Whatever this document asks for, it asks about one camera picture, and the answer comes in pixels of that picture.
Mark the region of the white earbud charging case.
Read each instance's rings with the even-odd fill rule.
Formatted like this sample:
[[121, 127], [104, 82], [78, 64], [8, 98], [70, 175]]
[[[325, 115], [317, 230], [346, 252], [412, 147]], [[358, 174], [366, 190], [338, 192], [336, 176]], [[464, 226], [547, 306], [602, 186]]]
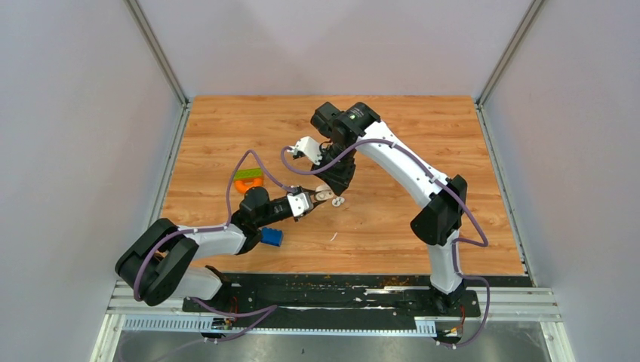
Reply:
[[328, 185], [320, 185], [315, 189], [314, 197], [316, 201], [328, 201], [334, 197], [334, 193]]

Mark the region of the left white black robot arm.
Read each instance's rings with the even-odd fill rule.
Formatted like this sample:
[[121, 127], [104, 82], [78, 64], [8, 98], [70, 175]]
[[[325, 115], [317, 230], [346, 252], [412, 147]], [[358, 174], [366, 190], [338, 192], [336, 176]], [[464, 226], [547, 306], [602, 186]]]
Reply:
[[118, 259], [115, 273], [149, 306], [171, 297], [195, 297], [212, 311], [223, 311], [231, 291], [223, 275], [211, 266], [193, 267], [192, 261], [217, 255], [242, 255], [269, 238], [270, 225], [298, 220], [332, 199], [328, 187], [295, 187], [280, 198], [270, 198], [262, 186], [249, 188], [227, 224], [205, 227], [176, 225], [157, 219]]

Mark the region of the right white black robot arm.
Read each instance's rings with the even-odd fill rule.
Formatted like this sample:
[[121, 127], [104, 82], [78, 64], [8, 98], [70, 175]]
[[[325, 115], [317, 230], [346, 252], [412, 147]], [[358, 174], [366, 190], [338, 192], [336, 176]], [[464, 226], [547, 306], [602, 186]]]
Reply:
[[431, 304], [439, 314], [460, 307], [465, 284], [454, 270], [467, 183], [432, 168], [411, 151], [368, 105], [346, 110], [332, 103], [319, 106], [311, 125], [328, 140], [312, 151], [311, 170], [335, 195], [342, 195], [355, 174], [355, 154], [369, 157], [398, 182], [421, 208], [411, 220], [413, 233], [426, 244], [431, 264]]

